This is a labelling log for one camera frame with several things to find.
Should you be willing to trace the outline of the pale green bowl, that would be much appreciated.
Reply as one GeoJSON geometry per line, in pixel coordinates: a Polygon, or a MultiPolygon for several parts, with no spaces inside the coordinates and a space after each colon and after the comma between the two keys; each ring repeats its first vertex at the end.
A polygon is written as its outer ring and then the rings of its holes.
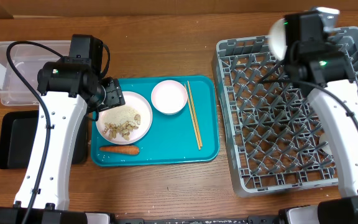
{"type": "Polygon", "coordinates": [[[282,61],[285,58],[287,51],[285,25],[285,19],[281,18],[273,24],[268,33],[269,50],[279,61],[282,61]]]}

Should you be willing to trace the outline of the white paper cup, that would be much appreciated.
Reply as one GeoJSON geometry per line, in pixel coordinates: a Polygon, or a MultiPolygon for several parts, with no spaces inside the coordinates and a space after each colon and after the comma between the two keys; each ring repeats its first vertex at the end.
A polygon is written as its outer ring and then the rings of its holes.
{"type": "Polygon", "coordinates": [[[321,134],[320,137],[319,137],[319,144],[322,144],[322,148],[321,150],[326,153],[326,154],[329,154],[329,155],[332,155],[332,151],[331,151],[331,148],[328,144],[328,137],[326,136],[325,133],[321,134]]]}

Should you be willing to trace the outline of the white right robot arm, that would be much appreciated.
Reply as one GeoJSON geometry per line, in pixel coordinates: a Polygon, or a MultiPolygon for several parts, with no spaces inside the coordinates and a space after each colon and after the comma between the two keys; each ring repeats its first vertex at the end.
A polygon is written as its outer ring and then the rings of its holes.
{"type": "Polygon", "coordinates": [[[333,154],[341,197],[288,208],[286,223],[358,223],[358,86],[347,55],[329,41],[334,11],[286,15],[277,23],[286,42],[284,69],[318,115],[333,154]]]}

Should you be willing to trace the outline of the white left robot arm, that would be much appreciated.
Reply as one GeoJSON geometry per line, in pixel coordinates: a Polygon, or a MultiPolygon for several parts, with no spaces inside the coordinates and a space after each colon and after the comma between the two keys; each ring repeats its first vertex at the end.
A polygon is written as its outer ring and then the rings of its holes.
{"type": "Polygon", "coordinates": [[[39,102],[39,116],[29,164],[11,207],[0,207],[0,223],[114,223],[108,212],[69,211],[69,178],[82,121],[125,103],[118,79],[102,64],[108,46],[92,35],[75,34],[67,56],[47,62],[33,88],[14,65],[12,42],[7,62],[39,102]]]}

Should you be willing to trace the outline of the clear plastic waste bin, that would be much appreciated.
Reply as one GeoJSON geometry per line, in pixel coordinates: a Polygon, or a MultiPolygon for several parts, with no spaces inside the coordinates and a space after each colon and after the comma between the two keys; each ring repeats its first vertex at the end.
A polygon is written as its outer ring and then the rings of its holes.
{"type": "MultiPolygon", "coordinates": [[[[11,42],[0,42],[0,100],[4,106],[30,106],[38,103],[34,95],[12,70],[6,57],[11,42]]],[[[47,62],[56,62],[59,56],[43,48],[20,44],[11,49],[11,58],[21,75],[37,88],[38,71],[47,62]]]]}

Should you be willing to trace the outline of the grey dishwasher rack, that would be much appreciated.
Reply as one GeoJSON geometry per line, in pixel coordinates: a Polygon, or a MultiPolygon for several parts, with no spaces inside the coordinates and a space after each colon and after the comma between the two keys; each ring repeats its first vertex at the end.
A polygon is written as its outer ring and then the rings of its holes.
{"type": "Polygon", "coordinates": [[[221,40],[212,61],[234,192],[253,197],[336,185],[334,159],[319,144],[322,124],[301,91],[283,83],[268,40],[221,40]]]}

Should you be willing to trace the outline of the pile of rice grains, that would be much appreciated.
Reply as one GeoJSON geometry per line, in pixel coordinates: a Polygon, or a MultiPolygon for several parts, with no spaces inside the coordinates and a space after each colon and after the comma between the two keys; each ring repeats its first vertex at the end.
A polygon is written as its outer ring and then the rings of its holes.
{"type": "Polygon", "coordinates": [[[135,116],[138,114],[139,112],[131,106],[118,106],[104,111],[102,122],[121,125],[127,121],[135,121],[135,116]]]}

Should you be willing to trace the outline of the pile of peanut shells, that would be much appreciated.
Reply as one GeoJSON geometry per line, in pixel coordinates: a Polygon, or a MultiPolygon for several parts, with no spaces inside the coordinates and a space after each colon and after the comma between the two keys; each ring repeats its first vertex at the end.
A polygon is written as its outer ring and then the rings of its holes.
{"type": "Polygon", "coordinates": [[[140,114],[130,115],[129,117],[105,118],[103,134],[109,140],[121,136],[124,140],[131,139],[131,133],[139,128],[141,124],[140,114]]]}

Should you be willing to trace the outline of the orange carrot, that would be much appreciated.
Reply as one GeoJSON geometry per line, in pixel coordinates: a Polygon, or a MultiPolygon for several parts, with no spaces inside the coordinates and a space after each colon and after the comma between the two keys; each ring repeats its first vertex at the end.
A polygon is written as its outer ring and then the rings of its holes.
{"type": "Polygon", "coordinates": [[[100,151],[113,152],[118,154],[125,154],[136,156],[139,154],[140,149],[137,146],[103,146],[99,148],[100,151]]]}

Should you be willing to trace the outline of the pink bowl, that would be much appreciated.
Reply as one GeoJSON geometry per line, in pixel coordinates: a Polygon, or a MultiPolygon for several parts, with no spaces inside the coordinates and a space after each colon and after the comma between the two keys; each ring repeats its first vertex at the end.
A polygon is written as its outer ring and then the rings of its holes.
{"type": "Polygon", "coordinates": [[[185,86],[175,80],[164,80],[155,85],[151,92],[154,108],[166,115],[179,113],[187,104],[185,86]]]}

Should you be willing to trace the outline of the teal serving tray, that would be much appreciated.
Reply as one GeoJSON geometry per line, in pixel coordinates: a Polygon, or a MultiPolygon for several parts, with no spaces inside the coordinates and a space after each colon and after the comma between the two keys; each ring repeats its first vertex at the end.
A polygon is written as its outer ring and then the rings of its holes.
{"type": "Polygon", "coordinates": [[[212,161],[219,153],[219,128],[215,90],[210,78],[202,75],[174,76],[172,80],[190,84],[202,146],[198,147],[190,111],[182,109],[175,115],[152,110],[151,127],[134,144],[140,149],[136,156],[101,151],[111,145],[92,125],[91,158],[102,167],[145,166],[212,161]]]}

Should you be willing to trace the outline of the wooden chopstick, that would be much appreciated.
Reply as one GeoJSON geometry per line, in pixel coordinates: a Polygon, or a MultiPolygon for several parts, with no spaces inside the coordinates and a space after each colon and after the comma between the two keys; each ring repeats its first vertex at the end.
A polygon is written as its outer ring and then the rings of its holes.
{"type": "Polygon", "coordinates": [[[193,95],[191,92],[191,86],[190,86],[189,81],[187,81],[187,88],[188,88],[188,94],[189,94],[189,100],[190,100],[189,106],[190,106],[190,110],[193,115],[194,127],[195,127],[195,132],[196,132],[197,141],[198,141],[198,149],[201,150],[203,143],[202,143],[202,139],[201,139],[200,127],[198,124],[198,119],[197,119],[196,110],[195,110],[195,104],[194,104],[193,95]]]}
{"type": "Polygon", "coordinates": [[[190,97],[189,97],[189,93],[188,93],[186,84],[184,84],[184,87],[185,87],[185,92],[186,92],[186,95],[187,95],[187,104],[188,104],[188,108],[189,108],[189,111],[190,111],[191,122],[192,122],[193,129],[194,129],[194,132],[195,132],[195,138],[196,138],[196,142],[197,142],[197,145],[198,145],[198,150],[200,151],[201,150],[201,144],[200,144],[200,140],[199,140],[199,137],[198,137],[198,132],[197,132],[195,119],[194,119],[194,116],[193,116],[193,110],[191,108],[190,97]]]}

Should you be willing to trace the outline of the black plastic tray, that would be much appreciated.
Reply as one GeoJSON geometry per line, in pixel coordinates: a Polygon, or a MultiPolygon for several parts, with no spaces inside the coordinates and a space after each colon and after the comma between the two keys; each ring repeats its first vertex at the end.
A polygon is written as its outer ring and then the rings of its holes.
{"type": "MultiPolygon", "coordinates": [[[[15,111],[2,119],[0,135],[0,169],[25,169],[37,129],[39,112],[15,111]]],[[[85,162],[88,153],[88,120],[82,120],[77,134],[72,164],[85,162]]]]}

